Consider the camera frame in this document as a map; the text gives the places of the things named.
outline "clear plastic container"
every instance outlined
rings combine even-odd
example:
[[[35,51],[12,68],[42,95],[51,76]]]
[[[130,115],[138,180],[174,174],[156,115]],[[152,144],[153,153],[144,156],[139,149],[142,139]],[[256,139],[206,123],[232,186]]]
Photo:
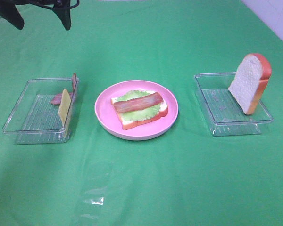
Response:
[[[262,101],[252,115],[243,110],[228,91],[235,72],[195,75],[196,96],[213,136],[261,134],[273,121]]]
[[[77,96],[79,80],[71,98],[65,125],[58,115],[59,105],[51,99],[66,88],[72,92],[71,78],[33,79],[25,85],[2,128],[15,144],[63,143],[70,138],[70,119]]]

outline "green tablecloth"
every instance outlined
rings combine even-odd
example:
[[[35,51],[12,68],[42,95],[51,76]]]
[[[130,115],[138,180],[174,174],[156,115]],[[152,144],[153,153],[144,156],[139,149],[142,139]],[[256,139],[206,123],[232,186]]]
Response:
[[[49,10],[18,9],[22,31],[0,19],[0,226],[283,226],[283,43],[242,2],[83,0],[70,31]],[[250,52],[272,65],[263,101],[274,121],[261,135],[214,137],[193,77],[235,71]],[[73,72],[70,140],[14,145],[1,128],[27,80]],[[134,79],[178,100],[158,138],[119,139],[95,116],[101,91]]]

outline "plate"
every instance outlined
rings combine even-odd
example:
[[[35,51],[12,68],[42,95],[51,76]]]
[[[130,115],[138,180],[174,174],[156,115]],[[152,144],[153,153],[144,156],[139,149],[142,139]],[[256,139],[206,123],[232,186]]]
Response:
[[[159,120],[123,130],[117,114],[111,104],[112,97],[119,97],[130,90],[153,90],[159,92],[168,105],[168,114]],[[148,140],[165,133],[178,116],[178,102],[175,96],[162,85],[143,80],[129,80],[116,83],[105,89],[94,105],[95,114],[103,128],[116,137],[126,140]]]

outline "cheese slice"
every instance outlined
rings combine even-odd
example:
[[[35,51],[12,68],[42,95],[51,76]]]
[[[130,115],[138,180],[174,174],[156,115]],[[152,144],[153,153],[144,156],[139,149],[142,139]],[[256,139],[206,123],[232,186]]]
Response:
[[[67,113],[70,107],[70,102],[71,102],[70,95],[68,91],[64,89],[62,93],[61,104],[60,107],[58,108],[58,115],[60,116],[63,126],[65,125]]]

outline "bread slice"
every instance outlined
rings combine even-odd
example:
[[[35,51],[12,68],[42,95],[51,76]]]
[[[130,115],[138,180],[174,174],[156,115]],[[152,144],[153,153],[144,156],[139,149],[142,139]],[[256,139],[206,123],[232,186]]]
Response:
[[[152,94],[154,93],[154,91],[151,91],[151,90],[147,90],[147,92],[149,94]],[[118,97],[113,97],[111,98],[111,103],[115,103],[116,99]],[[122,124],[122,128],[123,130],[127,130],[127,129],[132,129],[134,127],[137,127],[137,126],[140,126],[140,125],[143,125],[143,124],[146,124],[146,123],[149,123],[149,122],[153,122],[153,121],[156,121],[158,119],[160,119],[161,117],[165,117],[167,114],[168,114],[168,106],[166,104],[166,101],[165,99],[163,99],[164,101],[160,104],[160,110],[157,112],[157,114],[150,118],[150,119],[145,119],[143,121],[126,121],[122,116],[121,114],[117,113],[117,116]]]
[[[245,114],[253,114],[271,76],[268,60],[260,53],[250,53],[238,66],[228,90]]]

